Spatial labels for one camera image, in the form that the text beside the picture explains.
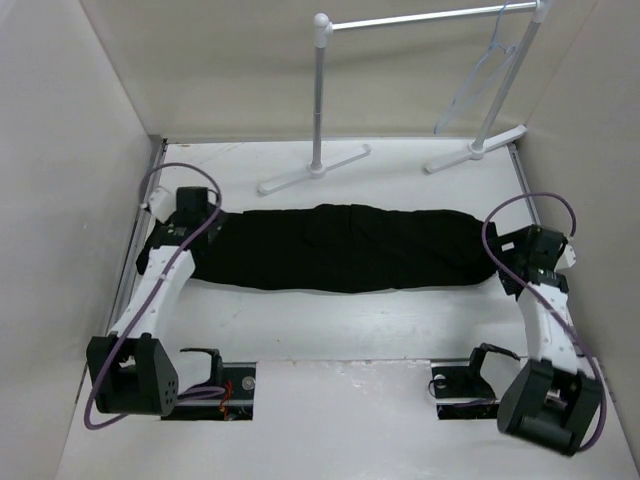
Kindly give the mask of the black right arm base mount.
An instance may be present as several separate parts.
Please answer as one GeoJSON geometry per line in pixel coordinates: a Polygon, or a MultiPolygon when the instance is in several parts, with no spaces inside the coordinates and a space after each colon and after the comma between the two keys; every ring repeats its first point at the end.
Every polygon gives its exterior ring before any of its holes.
{"type": "Polygon", "coordinates": [[[436,366],[428,392],[435,399],[439,420],[494,420],[499,399],[478,371],[467,365],[436,366]]]}

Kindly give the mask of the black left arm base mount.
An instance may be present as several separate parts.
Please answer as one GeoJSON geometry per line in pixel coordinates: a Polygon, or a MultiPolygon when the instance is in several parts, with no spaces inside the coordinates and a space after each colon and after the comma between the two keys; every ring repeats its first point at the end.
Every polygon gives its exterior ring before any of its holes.
{"type": "Polygon", "coordinates": [[[162,421],[251,421],[256,391],[255,363],[225,363],[219,385],[225,389],[216,396],[192,394],[179,403],[162,421]]]}

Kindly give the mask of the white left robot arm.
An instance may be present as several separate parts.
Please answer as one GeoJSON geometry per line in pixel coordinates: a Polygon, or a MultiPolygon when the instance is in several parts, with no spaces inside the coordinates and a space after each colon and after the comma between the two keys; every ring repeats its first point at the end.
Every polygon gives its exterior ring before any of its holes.
{"type": "Polygon", "coordinates": [[[180,293],[225,219],[219,195],[206,187],[157,188],[147,209],[155,225],[139,256],[135,292],[109,332],[86,349],[92,382],[86,409],[113,421],[166,417],[181,402],[228,391],[218,350],[163,343],[180,293]]]}

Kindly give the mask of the black trousers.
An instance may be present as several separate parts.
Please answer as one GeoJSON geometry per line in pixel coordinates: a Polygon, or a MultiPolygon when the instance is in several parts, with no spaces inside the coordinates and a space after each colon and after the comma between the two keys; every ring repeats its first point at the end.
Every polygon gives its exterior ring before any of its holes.
{"type": "Polygon", "coordinates": [[[365,293],[465,287],[496,272],[482,223],[454,210],[322,204],[226,218],[197,280],[260,290],[365,293]]]}

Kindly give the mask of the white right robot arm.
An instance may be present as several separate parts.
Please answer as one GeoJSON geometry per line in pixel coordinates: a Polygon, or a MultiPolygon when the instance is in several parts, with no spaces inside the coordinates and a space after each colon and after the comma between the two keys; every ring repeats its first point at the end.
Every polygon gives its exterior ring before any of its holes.
{"type": "Polygon", "coordinates": [[[498,430],[571,457],[604,394],[601,380],[583,366],[586,349],[568,312],[563,272],[575,264],[575,251],[563,233],[539,225],[500,235],[487,221],[481,240],[505,294],[516,301],[527,342],[526,362],[499,403],[498,430]]]}

